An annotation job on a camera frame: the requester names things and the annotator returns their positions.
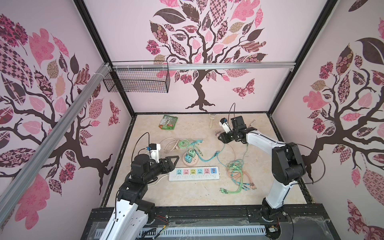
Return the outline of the teal charger plug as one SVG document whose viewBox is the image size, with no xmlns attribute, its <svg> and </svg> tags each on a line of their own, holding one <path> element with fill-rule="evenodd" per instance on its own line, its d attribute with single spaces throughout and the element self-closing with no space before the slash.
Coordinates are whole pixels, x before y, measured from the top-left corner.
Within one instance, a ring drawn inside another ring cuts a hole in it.
<svg viewBox="0 0 384 240">
<path fill-rule="evenodd" d="M 191 156 L 189 156 L 188 154 L 185 154 L 184 156 L 184 160 L 186 163 L 190 164 L 192 161 L 193 161 L 194 158 L 192 158 Z"/>
</svg>

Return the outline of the light green charger plug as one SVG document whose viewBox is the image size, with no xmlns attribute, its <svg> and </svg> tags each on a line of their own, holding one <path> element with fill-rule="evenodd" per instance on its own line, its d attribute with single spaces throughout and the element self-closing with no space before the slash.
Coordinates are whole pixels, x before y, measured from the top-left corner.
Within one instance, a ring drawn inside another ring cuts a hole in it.
<svg viewBox="0 0 384 240">
<path fill-rule="evenodd" d="M 189 150 L 188 155 L 194 158 L 196 156 L 196 151 L 195 150 Z"/>
</svg>

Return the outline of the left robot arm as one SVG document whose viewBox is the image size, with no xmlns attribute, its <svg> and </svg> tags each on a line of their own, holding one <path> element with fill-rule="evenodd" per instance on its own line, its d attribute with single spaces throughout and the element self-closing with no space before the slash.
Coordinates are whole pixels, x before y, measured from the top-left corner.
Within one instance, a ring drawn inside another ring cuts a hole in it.
<svg viewBox="0 0 384 240">
<path fill-rule="evenodd" d="M 155 218 L 155 204 L 143 200 L 149 182 L 172 172 L 179 156 L 168 156 L 157 163 L 149 155 L 137 155 L 132 170 L 117 192 L 115 207 L 101 236 L 102 240 L 134 240 Z"/>
</svg>

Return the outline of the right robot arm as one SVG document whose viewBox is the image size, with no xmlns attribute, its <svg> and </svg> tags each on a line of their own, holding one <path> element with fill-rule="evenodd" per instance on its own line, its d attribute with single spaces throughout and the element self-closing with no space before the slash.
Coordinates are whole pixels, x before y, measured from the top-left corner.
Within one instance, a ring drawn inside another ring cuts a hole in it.
<svg viewBox="0 0 384 240">
<path fill-rule="evenodd" d="M 243 117 L 219 122 L 224 129 L 218 139 L 224 144 L 232 141 L 258 147 L 272 158 L 272 174 L 275 178 L 269 194 L 263 199 L 261 215 L 272 222 L 283 211 L 285 198 L 294 184 L 306 173 L 305 164 L 297 144 L 274 140 L 253 127 L 247 127 Z"/>
</svg>

